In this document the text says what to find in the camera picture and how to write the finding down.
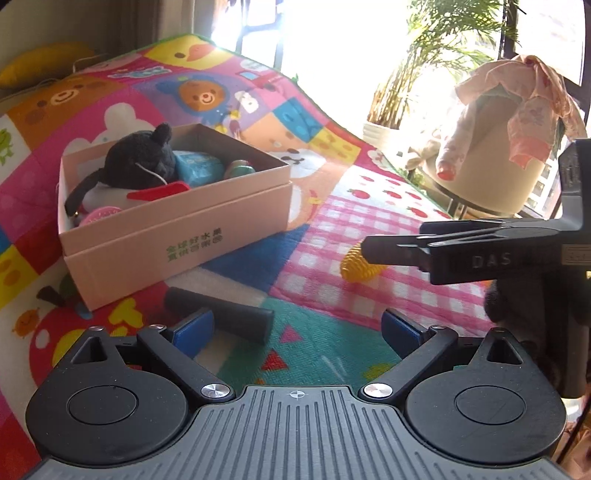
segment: pink cardboard box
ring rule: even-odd
[[[114,142],[61,159],[58,230],[64,260],[90,310],[284,231],[291,201],[290,167],[204,125],[173,128],[175,150],[204,151],[225,165],[249,160],[256,170],[74,228],[67,194],[104,165]]]

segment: metal screw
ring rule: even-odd
[[[372,398],[386,398],[392,395],[392,387],[385,383],[370,383],[364,386],[363,393]]]
[[[230,394],[230,387],[223,383],[210,383],[201,389],[201,395],[207,398],[223,398]]]

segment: colorful play mat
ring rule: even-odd
[[[204,91],[215,97],[206,109],[196,100]],[[61,259],[60,157],[164,121],[201,122],[291,164],[288,230],[90,313]],[[447,215],[290,79],[200,37],[99,64],[12,108],[0,117],[0,183],[3,480],[38,461],[25,408],[80,333],[100,324],[125,336],[174,323],[162,305],[168,286],[275,311],[267,346],[220,333],[197,358],[239,391],[253,383],[358,389],[399,360],[379,332],[386,307],[461,335],[490,325],[482,284],[432,286],[411,267],[387,268],[365,283],[342,280],[340,260],[366,235],[414,233]]]

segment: yellow spiral toy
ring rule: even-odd
[[[379,275],[387,265],[372,265],[367,263],[361,254],[361,242],[347,252],[340,261],[340,276],[353,283],[362,282]]]

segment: ribbed gray surface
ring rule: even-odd
[[[301,398],[294,392],[300,391]],[[548,460],[508,468],[465,466],[407,432],[396,410],[360,402],[346,387],[248,387],[229,404],[204,407],[159,455],[110,469],[54,460],[34,480],[549,480],[569,478]]]

